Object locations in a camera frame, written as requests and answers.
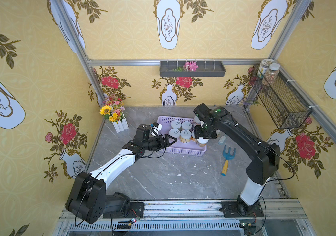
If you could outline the pink can with pull tab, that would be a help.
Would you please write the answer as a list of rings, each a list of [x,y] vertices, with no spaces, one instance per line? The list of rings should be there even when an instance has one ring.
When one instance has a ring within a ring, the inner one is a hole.
[[[179,140],[181,136],[181,131],[177,128],[173,128],[169,131],[169,135]]]

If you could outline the yellow can white lid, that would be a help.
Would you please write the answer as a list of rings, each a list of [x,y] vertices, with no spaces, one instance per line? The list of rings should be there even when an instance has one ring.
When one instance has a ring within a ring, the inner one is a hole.
[[[208,139],[204,139],[204,138],[199,138],[196,140],[196,144],[199,146],[199,147],[205,147],[208,143]]]

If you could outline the green label can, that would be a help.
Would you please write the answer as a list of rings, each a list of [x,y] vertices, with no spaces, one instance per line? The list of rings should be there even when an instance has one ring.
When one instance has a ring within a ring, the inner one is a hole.
[[[171,122],[171,127],[172,127],[172,129],[178,129],[179,131],[181,131],[182,123],[179,120],[173,120]]]

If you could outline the blue mixed congee can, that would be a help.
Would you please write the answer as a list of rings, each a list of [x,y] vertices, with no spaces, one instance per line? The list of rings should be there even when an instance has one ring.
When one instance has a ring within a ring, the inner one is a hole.
[[[193,125],[194,126],[201,125],[201,120],[197,116],[194,116],[193,118]]]

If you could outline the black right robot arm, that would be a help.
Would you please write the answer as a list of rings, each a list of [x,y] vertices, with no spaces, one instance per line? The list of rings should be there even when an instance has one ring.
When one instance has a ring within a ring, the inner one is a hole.
[[[216,139],[219,130],[231,138],[251,159],[246,168],[246,185],[238,196],[238,205],[246,209],[251,208],[258,202],[266,183],[279,169],[279,146],[270,145],[253,135],[224,107],[210,109],[202,103],[196,106],[193,112],[203,122],[194,128],[196,139]]]

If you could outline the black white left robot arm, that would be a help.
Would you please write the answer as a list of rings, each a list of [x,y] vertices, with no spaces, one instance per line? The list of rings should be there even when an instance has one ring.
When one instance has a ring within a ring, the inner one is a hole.
[[[80,172],[65,204],[66,210],[89,224],[95,223],[102,215],[128,216],[131,211],[130,198],[119,192],[107,194],[107,188],[139,159],[150,158],[154,152],[165,150],[177,142],[177,138],[162,134],[160,126],[159,123],[139,125],[134,138],[109,162],[90,173]]]

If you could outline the artificial flowers white fence pot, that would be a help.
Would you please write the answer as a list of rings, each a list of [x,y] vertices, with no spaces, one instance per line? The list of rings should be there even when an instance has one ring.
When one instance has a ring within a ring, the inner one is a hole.
[[[113,124],[117,133],[129,129],[126,117],[125,106],[121,98],[114,95],[107,96],[100,107],[100,115]]]

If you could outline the pink artificial flower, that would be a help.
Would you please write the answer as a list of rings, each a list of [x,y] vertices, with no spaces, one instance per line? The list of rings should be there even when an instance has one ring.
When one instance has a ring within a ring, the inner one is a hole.
[[[198,69],[198,65],[196,61],[187,61],[184,64],[185,71],[196,71]]]

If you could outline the glass jar white lid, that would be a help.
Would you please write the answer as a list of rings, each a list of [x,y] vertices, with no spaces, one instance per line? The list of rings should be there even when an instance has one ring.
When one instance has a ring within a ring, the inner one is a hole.
[[[269,68],[264,73],[264,78],[262,79],[263,85],[272,85],[278,74],[279,74],[280,64],[272,63],[269,65]]]

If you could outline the glass jar behind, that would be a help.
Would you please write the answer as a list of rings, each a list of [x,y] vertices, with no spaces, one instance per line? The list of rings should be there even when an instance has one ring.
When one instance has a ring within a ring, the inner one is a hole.
[[[275,63],[275,60],[273,59],[263,59],[260,62],[259,69],[257,71],[257,76],[259,78],[262,78],[265,72],[267,71],[267,69],[269,68],[270,64],[273,64],[273,63]]]

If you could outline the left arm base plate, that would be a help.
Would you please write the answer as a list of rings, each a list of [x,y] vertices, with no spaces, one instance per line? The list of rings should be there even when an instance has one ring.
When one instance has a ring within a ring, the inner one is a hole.
[[[103,219],[121,219],[121,218],[135,218],[143,217],[144,203],[131,202],[125,205],[107,206],[105,208]]]

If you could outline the dark grey wall shelf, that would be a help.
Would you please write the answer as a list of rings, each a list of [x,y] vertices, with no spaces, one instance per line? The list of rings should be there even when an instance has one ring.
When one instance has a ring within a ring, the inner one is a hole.
[[[161,77],[224,77],[226,68],[216,60],[160,61]]]

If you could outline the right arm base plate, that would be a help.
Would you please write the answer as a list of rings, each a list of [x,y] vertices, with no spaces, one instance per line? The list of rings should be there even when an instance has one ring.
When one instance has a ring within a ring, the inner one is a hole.
[[[249,206],[237,201],[223,201],[219,210],[225,218],[264,217],[265,213],[259,201]]]

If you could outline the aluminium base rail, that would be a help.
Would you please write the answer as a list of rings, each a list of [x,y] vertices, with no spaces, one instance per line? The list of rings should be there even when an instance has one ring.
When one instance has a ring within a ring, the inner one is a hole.
[[[272,231],[283,232],[285,226],[301,236],[316,233],[297,199],[260,200],[264,217],[225,218],[220,212],[221,202],[235,200],[135,200],[144,203],[143,217],[103,219],[93,224],[74,221],[75,217],[64,210],[53,232],[54,236],[67,236],[72,232],[137,232],[137,231],[211,231],[239,230],[252,224],[255,236],[266,236]]]

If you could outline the aluminium frame post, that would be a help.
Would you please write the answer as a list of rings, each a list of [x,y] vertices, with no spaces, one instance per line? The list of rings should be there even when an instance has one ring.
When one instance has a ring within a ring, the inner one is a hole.
[[[290,36],[294,32],[297,24],[300,22],[302,16],[305,14],[307,8],[309,7],[311,1],[310,0],[300,0],[297,1],[293,10],[286,22],[283,30],[278,37],[270,55],[269,59],[278,60],[279,56],[281,55],[283,49],[285,48],[287,42],[289,41]]]

